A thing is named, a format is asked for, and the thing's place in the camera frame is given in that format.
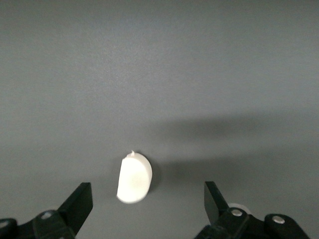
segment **metal screw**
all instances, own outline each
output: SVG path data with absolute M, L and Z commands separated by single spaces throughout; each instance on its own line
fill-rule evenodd
M 0 229 L 1 228 L 5 228 L 8 225 L 9 225 L 9 222 L 8 221 L 4 221 L 4 222 L 0 223 Z
M 51 212 L 45 212 L 42 216 L 41 216 L 41 219 L 42 220 L 45 220 L 45 219 L 48 219 L 52 216 L 52 213 Z
M 240 217 L 241 215 L 243 215 L 243 213 L 238 209 L 232 210 L 231 213 L 236 217 Z
M 279 217 L 279 216 L 273 216 L 273 221 L 275 223 L 279 223 L 279 224 L 284 224 L 285 223 L 285 219 Z

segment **white plastic piece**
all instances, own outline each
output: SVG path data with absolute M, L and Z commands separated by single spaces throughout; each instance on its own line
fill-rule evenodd
M 247 214 L 251 215 L 251 211 L 245 205 L 241 205 L 238 203 L 229 203 L 228 206 L 230 208 L 240 208 L 240 209 L 244 210 Z
M 128 204 L 141 201 L 150 189 L 152 175 L 148 160 L 132 151 L 122 160 L 117 198 Z

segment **gray surface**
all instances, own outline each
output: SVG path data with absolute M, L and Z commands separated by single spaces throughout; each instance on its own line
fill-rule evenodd
M 319 238 L 319 1 L 0 1 L 0 218 L 82 181 L 84 238 L 193 238 L 204 180 Z M 150 194 L 116 197 L 145 154 Z

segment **gray wall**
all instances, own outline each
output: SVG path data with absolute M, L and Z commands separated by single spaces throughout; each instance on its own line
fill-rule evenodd
M 319 238 L 319 1 L 0 1 L 0 218 L 82 181 L 84 238 L 193 238 L 203 183 Z M 116 197 L 121 159 L 154 168 Z

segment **white object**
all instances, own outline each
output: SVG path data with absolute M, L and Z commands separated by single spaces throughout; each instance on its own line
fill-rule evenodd
M 245 205 L 241 205 L 238 203 L 229 203 L 228 206 L 230 208 L 240 208 L 240 209 L 244 210 L 247 214 L 251 215 L 251 211 Z
M 122 160 L 117 198 L 123 203 L 139 202 L 150 189 L 152 175 L 148 160 L 132 151 Z

